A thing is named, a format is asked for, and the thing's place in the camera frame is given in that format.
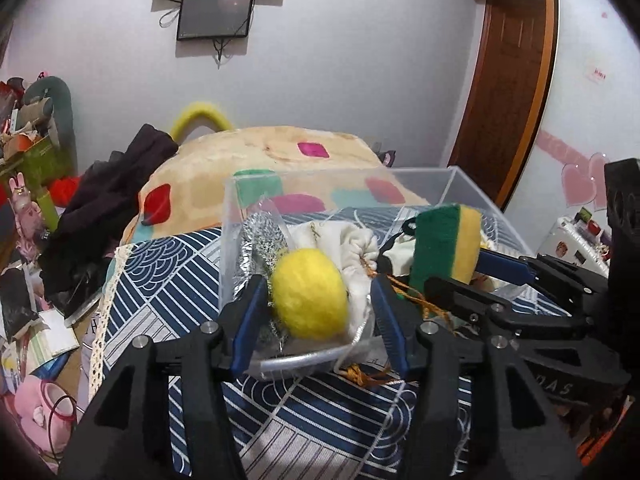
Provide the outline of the green cardboard box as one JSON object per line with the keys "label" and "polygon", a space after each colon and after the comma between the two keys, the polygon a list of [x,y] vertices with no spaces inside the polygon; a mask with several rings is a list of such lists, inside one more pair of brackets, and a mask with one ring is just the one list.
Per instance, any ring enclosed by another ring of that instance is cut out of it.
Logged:
{"label": "green cardboard box", "polygon": [[55,209],[48,185],[66,177],[73,167],[67,154],[54,146],[49,138],[43,138],[26,152],[1,163],[1,189],[10,196],[9,178],[23,175],[26,188],[43,216],[44,225],[53,232],[58,227],[58,212]]}

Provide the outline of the clear plastic storage box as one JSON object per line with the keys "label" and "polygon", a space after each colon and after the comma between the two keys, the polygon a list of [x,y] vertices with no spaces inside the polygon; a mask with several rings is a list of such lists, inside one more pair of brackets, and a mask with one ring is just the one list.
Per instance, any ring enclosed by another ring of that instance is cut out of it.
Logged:
{"label": "clear plastic storage box", "polygon": [[[233,176],[224,185],[222,203],[220,302],[234,300],[248,272],[265,270],[243,242],[243,224],[257,211],[272,214],[284,238],[291,238],[298,224],[343,221],[371,230],[379,243],[385,243],[407,219],[428,207],[453,203],[480,212],[482,233],[491,249],[512,257],[532,252],[500,209],[457,167],[255,171]],[[372,323],[357,338],[311,342],[282,334],[267,322],[247,373],[258,380],[304,377],[385,357]]]}

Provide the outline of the white drawstring pouch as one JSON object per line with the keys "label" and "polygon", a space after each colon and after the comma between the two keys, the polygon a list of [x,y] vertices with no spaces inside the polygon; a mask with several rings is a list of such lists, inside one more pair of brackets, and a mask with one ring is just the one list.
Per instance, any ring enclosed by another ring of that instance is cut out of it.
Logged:
{"label": "white drawstring pouch", "polygon": [[336,220],[314,220],[290,226],[296,248],[317,248],[340,271],[348,296],[347,337],[356,342],[370,336],[369,271],[376,270],[378,237],[368,228]]}

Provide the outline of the pink plush slipper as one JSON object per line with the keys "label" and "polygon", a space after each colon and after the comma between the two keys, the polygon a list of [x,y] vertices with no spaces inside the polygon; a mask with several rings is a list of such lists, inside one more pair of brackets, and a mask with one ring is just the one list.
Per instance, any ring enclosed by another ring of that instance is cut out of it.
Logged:
{"label": "pink plush slipper", "polygon": [[77,415],[73,399],[58,384],[26,376],[16,390],[14,410],[32,444],[51,455],[64,451]]}

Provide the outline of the brown wooden door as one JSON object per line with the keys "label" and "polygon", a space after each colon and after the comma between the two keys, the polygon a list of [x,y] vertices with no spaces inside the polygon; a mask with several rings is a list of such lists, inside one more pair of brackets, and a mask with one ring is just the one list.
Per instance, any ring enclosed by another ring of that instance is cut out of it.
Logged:
{"label": "brown wooden door", "polygon": [[480,48],[449,159],[500,208],[538,131],[555,54],[558,0],[486,0]]}

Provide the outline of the beige colourful patch blanket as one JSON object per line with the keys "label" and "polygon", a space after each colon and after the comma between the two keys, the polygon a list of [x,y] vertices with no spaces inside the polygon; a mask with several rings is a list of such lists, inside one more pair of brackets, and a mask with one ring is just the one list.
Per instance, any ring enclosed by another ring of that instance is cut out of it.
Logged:
{"label": "beige colourful patch blanket", "polygon": [[243,208],[267,196],[281,214],[426,202],[358,136],[291,126],[245,128],[183,143],[139,193],[140,203],[160,203],[160,222],[147,226],[137,214],[120,241],[221,226],[227,191]]}

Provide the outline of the bagged grey knitted cloth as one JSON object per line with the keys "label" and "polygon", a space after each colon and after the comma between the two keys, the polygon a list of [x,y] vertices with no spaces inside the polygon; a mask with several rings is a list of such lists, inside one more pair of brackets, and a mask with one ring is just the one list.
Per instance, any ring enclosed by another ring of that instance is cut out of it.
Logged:
{"label": "bagged grey knitted cloth", "polygon": [[279,260],[293,249],[293,240],[274,200],[262,196],[248,207],[235,245],[238,255],[232,274],[234,298],[240,296],[241,290],[254,274],[266,279],[269,315],[259,331],[258,350],[283,356],[290,334],[274,312],[271,277]]}

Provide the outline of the yellow felt ball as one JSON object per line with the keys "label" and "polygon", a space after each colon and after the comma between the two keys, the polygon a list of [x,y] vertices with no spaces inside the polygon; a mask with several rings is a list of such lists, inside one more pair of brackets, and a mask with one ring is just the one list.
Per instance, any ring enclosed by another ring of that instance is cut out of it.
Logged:
{"label": "yellow felt ball", "polygon": [[326,341],[346,330],[347,288],[320,249],[299,248],[282,256],[270,284],[273,310],[293,337]]}

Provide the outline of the small wall monitor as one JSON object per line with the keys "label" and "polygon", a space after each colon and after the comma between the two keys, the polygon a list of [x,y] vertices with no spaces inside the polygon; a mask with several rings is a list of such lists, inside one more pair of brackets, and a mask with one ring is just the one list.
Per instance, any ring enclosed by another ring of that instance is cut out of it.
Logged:
{"label": "small wall monitor", "polygon": [[181,0],[177,40],[244,38],[253,8],[254,0]]}

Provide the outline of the black white sock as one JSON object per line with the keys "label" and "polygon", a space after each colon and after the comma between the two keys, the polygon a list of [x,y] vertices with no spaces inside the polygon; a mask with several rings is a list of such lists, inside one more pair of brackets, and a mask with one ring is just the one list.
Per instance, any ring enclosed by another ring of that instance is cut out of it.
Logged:
{"label": "black white sock", "polygon": [[400,231],[390,237],[378,253],[378,272],[405,278],[411,272],[416,248],[416,217],[404,221]]}

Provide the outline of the dark clothes pile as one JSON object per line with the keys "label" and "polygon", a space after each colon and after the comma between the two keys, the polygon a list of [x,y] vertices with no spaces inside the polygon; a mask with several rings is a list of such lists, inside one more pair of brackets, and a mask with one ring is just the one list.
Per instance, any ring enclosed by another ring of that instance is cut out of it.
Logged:
{"label": "dark clothes pile", "polygon": [[169,134],[145,124],[126,151],[95,162],[80,178],[38,258],[44,298],[66,318],[103,286],[111,254],[139,212],[140,190],[177,151]]}

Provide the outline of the yellow curved pillow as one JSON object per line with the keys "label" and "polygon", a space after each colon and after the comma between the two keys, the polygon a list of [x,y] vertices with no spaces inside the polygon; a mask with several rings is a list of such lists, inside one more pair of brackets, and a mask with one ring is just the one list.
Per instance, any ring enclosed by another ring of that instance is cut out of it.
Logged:
{"label": "yellow curved pillow", "polygon": [[206,125],[214,131],[232,130],[233,126],[225,114],[212,103],[194,102],[186,106],[169,129],[169,136],[177,144],[200,125]]}

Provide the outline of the pink bunny doll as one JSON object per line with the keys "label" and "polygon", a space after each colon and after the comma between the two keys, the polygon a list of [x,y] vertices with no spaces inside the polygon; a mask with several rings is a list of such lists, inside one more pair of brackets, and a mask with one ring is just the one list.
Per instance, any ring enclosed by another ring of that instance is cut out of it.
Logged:
{"label": "pink bunny doll", "polygon": [[32,262],[38,257],[39,246],[47,233],[43,215],[39,205],[32,200],[24,174],[18,172],[15,177],[10,177],[9,188],[17,232],[17,250],[26,261]]}

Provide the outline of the yellow green sponge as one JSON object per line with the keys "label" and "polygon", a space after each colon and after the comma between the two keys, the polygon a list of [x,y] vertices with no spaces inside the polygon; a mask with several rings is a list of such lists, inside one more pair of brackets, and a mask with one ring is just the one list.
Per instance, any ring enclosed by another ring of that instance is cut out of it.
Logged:
{"label": "yellow green sponge", "polygon": [[480,254],[482,215],[460,204],[421,212],[414,229],[409,286],[424,291],[429,278],[452,278],[469,285]]}

